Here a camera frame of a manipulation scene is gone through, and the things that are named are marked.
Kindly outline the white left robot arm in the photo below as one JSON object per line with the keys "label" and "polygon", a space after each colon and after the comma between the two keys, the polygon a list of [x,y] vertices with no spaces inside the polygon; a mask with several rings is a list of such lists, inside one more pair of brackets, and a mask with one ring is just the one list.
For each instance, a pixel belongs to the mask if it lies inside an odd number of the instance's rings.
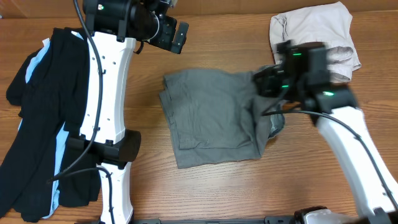
{"label": "white left robot arm", "polygon": [[145,44],[179,54],[189,25],[167,15],[177,0],[85,0],[76,12],[87,36],[90,74],[85,117],[68,147],[92,156],[103,195],[100,223],[132,223],[130,171],[141,134],[124,125],[124,99],[133,55]]}

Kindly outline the grey shorts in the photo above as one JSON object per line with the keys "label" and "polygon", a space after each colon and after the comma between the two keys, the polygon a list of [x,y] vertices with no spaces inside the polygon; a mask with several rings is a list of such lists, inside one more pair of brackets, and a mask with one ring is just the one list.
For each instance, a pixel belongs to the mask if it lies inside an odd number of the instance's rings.
{"label": "grey shorts", "polygon": [[159,97],[178,168],[262,157],[285,118],[262,116],[274,99],[257,94],[254,74],[188,69],[164,76]]}

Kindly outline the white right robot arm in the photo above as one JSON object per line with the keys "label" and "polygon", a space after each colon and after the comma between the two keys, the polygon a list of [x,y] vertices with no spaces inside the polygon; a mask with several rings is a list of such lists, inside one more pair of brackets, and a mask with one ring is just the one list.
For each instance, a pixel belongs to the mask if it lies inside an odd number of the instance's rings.
{"label": "white right robot arm", "polygon": [[277,44],[280,63],[255,74],[261,96],[299,103],[289,113],[308,114],[336,156],[349,183],[360,220],[397,221],[397,182],[367,129],[364,113],[346,84],[331,82],[322,42]]}

